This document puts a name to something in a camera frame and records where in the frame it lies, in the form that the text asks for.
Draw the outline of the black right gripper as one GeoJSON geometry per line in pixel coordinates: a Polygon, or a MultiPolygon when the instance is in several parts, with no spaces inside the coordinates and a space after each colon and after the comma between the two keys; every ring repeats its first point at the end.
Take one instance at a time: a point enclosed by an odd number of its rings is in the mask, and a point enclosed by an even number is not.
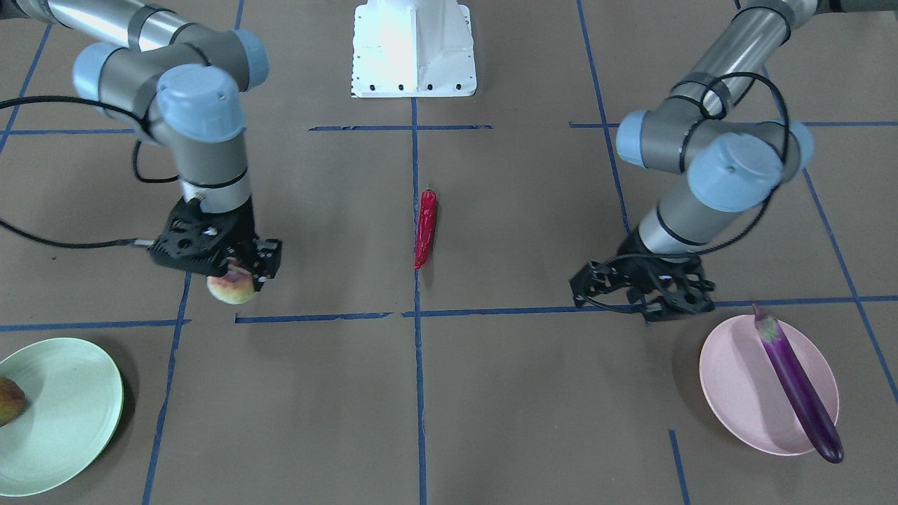
{"type": "Polygon", "coordinates": [[[282,252],[282,240],[257,238],[251,199],[224,213],[202,211],[197,198],[179,199],[149,247],[157,265],[204,276],[225,275],[228,261],[236,260],[250,267],[256,292],[278,274],[282,252]]]}

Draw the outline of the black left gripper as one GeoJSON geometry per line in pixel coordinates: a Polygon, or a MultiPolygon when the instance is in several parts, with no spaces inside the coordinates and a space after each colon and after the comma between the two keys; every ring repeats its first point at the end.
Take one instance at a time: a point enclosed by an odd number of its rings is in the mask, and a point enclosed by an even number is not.
{"type": "Polygon", "coordinates": [[[683,319],[712,312],[715,285],[704,275],[698,255],[653,253],[638,232],[631,232],[617,250],[618,261],[584,265],[570,279],[575,308],[635,309],[647,322],[683,319]],[[626,288],[625,306],[597,300],[626,288]]]}

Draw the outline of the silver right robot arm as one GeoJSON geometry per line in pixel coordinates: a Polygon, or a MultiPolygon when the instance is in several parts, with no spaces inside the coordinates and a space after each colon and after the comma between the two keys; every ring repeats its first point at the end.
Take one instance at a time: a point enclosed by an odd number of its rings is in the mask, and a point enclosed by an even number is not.
{"type": "Polygon", "coordinates": [[[72,103],[166,147],[182,198],[153,240],[100,242],[148,250],[159,265],[257,293],[276,277],[278,239],[257,235],[240,95],[264,83],[267,49],[252,32],[215,31],[141,1],[4,1],[3,19],[31,19],[93,37],[74,61],[76,96],[4,100],[3,108],[72,103]]]}

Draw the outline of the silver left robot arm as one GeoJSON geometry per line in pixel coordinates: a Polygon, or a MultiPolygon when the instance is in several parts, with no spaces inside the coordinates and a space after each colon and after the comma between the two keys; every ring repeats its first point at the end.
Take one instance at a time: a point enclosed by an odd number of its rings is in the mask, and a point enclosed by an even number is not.
{"type": "Polygon", "coordinates": [[[677,181],[615,256],[588,262],[570,279],[575,307],[599,307],[599,295],[624,290],[628,304],[617,313],[648,322],[714,309],[716,286],[703,258],[744,239],[814,153],[810,131],[790,117],[782,92],[761,70],[818,13],[818,1],[745,3],[660,106],[620,121],[617,156],[677,181]],[[757,217],[735,238],[712,245],[752,210],[757,217]]]}

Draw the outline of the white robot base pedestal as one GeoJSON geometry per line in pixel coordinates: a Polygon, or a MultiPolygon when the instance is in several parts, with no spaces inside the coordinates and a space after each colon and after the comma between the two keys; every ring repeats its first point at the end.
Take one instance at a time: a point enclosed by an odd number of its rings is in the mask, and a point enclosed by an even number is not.
{"type": "Polygon", "coordinates": [[[368,1],[353,16],[351,96],[469,97],[471,12],[457,1],[368,1]]]}

